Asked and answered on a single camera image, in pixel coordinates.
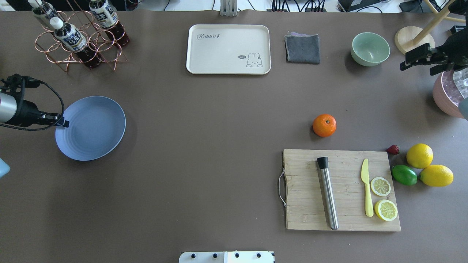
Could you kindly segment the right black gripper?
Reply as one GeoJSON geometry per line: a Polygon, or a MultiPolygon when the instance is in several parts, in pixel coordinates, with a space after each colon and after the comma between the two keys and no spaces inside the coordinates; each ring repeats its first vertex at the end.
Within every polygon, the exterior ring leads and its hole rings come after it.
{"type": "Polygon", "coordinates": [[[468,65],[468,33],[459,31],[439,47],[433,48],[429,43],[422,44],[405,53],[405,61],[400,63],[400,70],[416,65],[432,65],[430,75],[443,71],[460,71],[468,65]]]}

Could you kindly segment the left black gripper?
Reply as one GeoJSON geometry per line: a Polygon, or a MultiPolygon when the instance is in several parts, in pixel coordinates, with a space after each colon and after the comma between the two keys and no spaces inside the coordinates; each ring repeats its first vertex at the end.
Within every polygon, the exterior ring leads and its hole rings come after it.
{"type": "Polygon", "coordinates": [[[69,127],[69,121],[65,120],[64,117],[60,117],[59,114],[40,111],[35,103],[28,100],[15,99],[15,101],[17,103],[15,126],[29,127],[38,124],[69,127]]]}

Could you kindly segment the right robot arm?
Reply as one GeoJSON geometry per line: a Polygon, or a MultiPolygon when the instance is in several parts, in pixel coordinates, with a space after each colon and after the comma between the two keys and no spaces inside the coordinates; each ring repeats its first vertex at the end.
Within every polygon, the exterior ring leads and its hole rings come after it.
{"type": "Polygon", "coordinates": [[[425,28],[408,26],[400,29],[395,43],[405,55],[400,69],[415,65],[432,65],[430,74],[438,78],[433,88],[436,105],[448,115],[467,118],[467,28],[454,31],[443,45],[435,47],[430,32],[448,14],[467,15],[466,0],[451,0],[425,28]]]}

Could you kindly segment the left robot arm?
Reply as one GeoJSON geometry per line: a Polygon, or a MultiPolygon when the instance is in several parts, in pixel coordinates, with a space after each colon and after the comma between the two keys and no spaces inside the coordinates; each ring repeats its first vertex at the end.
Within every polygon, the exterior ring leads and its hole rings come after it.
{"type": "Polygon", "coordinates": [[[43,129],[51,126],[69,127],[69,121],[62,114],[40,111],[35,103],[14,96],[1,93],[0,121],[3,127],[26,129],[31,125],[44,125],[43,129]]]}

